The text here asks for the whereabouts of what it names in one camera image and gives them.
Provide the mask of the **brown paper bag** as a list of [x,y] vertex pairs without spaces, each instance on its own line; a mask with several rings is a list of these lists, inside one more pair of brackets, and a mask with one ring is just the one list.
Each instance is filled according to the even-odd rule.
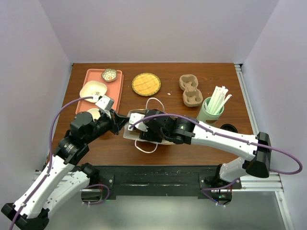
[[[164,107],[163,103],[162,103],[160,100],[158,100],[157,98],[151,97],[151,98],[149,98],[149,99],[147,100],[144,109],[134,109],[134,110],[130,110],[130,111],[128,112],[128,115],[127,115],[127,116],[130,117],[131,113],[140,113],[140,114],[144,114],[144,115],[145,115],[146,110],[148,109],[148,104],[149,104],[149,101],[150,101],[150,100],[156,100],[156,101],[158,101],[158,103],[162,106],[162,111],[165,112],[165,107]],[[140,131],[140,130],[137,130],[137,129],[135,129],[135,130],[133,130],[133,131],[129,131],[129,130],[128,130],[128,125],[129,125],[129,123],[127,123],[127,124],[124,126],[123,138],[133,140],[133,141],[134,141],[134,146],[135,146],[135,148],[138,149],[139,151],[143,152],[143,153],[147,153],[147,154],[154,153],[154,152],[157,150],[157,148],[158,148],[159,145],[171,145],[171,144],[158,144],[157,142],[149,142],[149,141],[146,141],[146,140],[140,140],[140,139],[139,139],[139,135],[140,135],[141,131]],[[138,142],[148,142],[148,143],[155,144],[155,148],[154,148],[152,151],[145,151],[145,150],[141,149],[141,148],[137,145]]]

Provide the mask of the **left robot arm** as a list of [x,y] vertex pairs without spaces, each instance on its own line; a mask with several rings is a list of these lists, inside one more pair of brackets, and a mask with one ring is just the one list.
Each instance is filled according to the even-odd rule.
[[106,132],[118,134],[129,121],[114,111],[93,119],[89,112],[78,113],[64,139],[50,156],[49,164],[31,187],[14,203],[7,203],[1,212],[12,226],[22,230],[43,230],[49,218],[81,189],[99,185],[99,170],[90,164],[81,165],[65,183],[61,180],[89,152],[89,143]]

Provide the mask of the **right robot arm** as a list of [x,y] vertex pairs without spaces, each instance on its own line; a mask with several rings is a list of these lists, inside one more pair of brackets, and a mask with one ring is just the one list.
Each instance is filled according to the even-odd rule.
[[270,175],[270,139],[266,133],[243,135],[213,127],[183,115],[166,114],[149,110],[133,126],[142,124],[155,136],[174,144],[209,146],[238,156],[220,164],[214,176],[206,179],[210,186],[225,188],[242,176],[268,178]]

